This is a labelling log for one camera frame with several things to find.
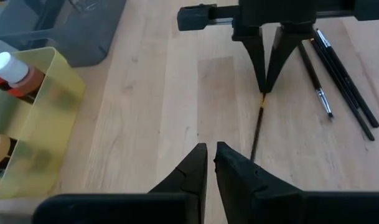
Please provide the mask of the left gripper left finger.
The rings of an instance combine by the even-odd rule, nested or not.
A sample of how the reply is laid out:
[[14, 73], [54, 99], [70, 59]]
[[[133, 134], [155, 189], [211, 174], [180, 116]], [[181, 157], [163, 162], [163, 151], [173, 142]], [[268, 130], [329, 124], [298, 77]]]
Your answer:
[[196, 196], [189, 217], [195, 219], [194, 223], [204, 224], [207, 172], [207, 145], [198, 143], [164, 180], [149, 191], [149, 194], [183, 193]]

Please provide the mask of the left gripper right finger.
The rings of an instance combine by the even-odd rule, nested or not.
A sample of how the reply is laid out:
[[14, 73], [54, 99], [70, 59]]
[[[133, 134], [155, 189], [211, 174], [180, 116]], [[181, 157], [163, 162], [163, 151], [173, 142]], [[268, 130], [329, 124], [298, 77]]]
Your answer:
[[228, 223], [303, 223], [303, 192], [270, 174], [225, 142], [214, 159], [220, 196]]

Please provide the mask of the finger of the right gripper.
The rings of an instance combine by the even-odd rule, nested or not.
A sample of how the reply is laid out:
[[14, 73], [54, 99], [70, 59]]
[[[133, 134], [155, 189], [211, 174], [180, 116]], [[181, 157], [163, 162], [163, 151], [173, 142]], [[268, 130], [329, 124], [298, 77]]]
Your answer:
[[241, 42], [251, 59], [259, 91], [266, 93], [266, 70], [261, 27], [233, 26], [232, 41]]
[[274, 37], [266, 76], [266, 92], [270, 93], [293, 50], [312, 35], [313, 23], [282, 23]]

